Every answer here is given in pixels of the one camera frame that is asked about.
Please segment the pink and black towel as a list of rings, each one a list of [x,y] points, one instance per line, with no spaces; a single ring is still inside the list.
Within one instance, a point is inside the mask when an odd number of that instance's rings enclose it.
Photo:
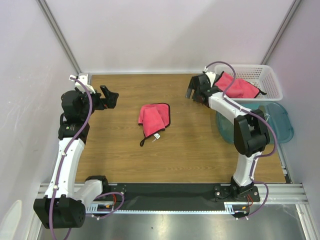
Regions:
[[[165,131],[171,124],[171,107],[167,103],[152,103],[143,105],[138,116],[138,125],[142,126],[144,138],[139,145],[144,146],[150,137],[158,140],[160,132]]]

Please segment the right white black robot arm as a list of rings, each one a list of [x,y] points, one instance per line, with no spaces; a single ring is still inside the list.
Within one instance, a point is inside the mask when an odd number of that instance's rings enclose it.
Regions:
[[[213,85],[212,72],[191,77],[185,97],[201,103],[223,115],[233,124],[233,144],[238,152],[235,173],[231,177],[229,193],[221,193],[217,200],[247,200],[254,192],[254,174],[258,159],[270,143],[264,113],[246,108],[229,98]]]

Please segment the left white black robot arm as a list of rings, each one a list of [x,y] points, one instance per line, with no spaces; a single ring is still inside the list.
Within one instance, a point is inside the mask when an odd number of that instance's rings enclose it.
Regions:
[[[58,155],[48,189],[44,197],[34,201],[33,209],[46,229],[80,228],[85,210],[97,198],[109,197],[111,187],[104,175],[86,178],[75,190],[75,180],[81,154],[85,148],[90,125],[88,114],[116,107],[119,94],[105,85],[101,92],[75,88],[61,96],[63,113],[58,130]]]

